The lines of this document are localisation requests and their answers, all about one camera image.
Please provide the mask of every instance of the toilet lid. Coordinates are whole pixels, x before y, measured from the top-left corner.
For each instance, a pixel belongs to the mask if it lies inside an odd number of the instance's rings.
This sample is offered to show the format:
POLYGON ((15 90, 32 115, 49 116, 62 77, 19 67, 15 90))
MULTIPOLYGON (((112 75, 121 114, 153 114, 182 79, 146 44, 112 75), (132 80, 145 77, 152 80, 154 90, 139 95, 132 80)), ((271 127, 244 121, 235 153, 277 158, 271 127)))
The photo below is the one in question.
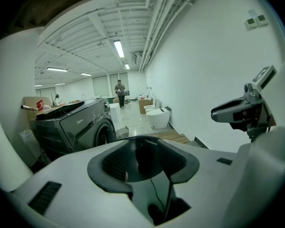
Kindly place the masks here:
POLYGON ((159 108, 159 109, 147 112, 147 115, 160 115, 165 112, 169 112, 169 111, 166 108, 159 108))

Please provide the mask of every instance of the white toilet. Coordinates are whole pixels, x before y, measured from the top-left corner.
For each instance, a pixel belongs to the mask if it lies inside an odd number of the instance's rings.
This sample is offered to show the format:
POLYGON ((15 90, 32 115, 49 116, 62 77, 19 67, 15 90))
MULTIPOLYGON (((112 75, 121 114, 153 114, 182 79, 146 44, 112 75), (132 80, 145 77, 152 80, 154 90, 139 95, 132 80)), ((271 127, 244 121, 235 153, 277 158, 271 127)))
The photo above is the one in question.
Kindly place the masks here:
POLYGON ((170 111, 166 108, 159 108, 147 112, 147 119, 151 125, 151 128, 165 128, 168 125, 170 119, 170 111))
POLYGON ((152 105, 145 105, 144 106, 144 109, 145 109, 146 113, 149 112, 149 111, 158 109, 158 108, 160 108, 160 100, 159 100, 159 98, 156 98, 156 99, 153 98, 153 104, 152 105))

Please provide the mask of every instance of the fluorescent tube light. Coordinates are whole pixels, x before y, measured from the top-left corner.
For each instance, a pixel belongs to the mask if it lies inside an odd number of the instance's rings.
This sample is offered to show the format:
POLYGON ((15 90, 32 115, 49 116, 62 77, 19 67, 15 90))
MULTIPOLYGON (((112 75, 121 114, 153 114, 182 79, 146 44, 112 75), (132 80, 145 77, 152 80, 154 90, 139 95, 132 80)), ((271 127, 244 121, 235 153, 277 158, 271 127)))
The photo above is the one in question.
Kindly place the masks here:
POLYGON ((59 71, 59 72, 67 72, 66 69, 61 69, 61 68, 55 68, 55 67, 48 67, 47 70, 51 71, 59 71))
POLYGON ((84 74, 84 73, 81 73, 81 75, 92 76, 91 74, 84 74))
POLYGON ((123 52, 123 48, 122 48, 122 44, 120 43, 120 40, 115 40, 114 45, 116 47, 119 57, 124 57, 124 52, 123 52))

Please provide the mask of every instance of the black cable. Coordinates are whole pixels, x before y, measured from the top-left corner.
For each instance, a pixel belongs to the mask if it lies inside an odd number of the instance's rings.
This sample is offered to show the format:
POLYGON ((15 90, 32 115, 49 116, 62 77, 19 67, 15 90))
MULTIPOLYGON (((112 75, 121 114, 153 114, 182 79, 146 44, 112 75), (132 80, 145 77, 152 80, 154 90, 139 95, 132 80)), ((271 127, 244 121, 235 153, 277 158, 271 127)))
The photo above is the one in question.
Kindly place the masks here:
POLYGON ((157 195, 156 187, 155 187, 155 185, 154 185, 154 183, 153 183, 153 181, 152 181, 152 178, 150 178, 150 180, 151 180, 152 185, 153 185, 153 187, 154 187, 155 195, 156 195, 156 197, 157 197, 158 201, 161 203, 162 208, 163 208, 163 211, 165 212, 165 211, 166 211, 166 210, 165 210, 165 207, 164 207, 164 205, 163 205, 162 201, 160 200, 160 198, 159 198, 159 197, 158 197, 158 195, 157 195))

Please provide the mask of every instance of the man's dark pants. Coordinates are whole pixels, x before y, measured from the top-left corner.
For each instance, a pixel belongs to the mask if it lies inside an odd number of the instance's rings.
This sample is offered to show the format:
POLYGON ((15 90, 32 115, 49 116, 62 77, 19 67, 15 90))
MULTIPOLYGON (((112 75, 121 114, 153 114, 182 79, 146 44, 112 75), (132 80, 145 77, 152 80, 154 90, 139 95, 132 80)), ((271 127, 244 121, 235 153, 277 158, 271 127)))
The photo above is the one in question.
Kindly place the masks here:
POLYGON ((119 95, 118 99, 119 99, 119 106, 120 107, 124 106, 124 95, 119 95))

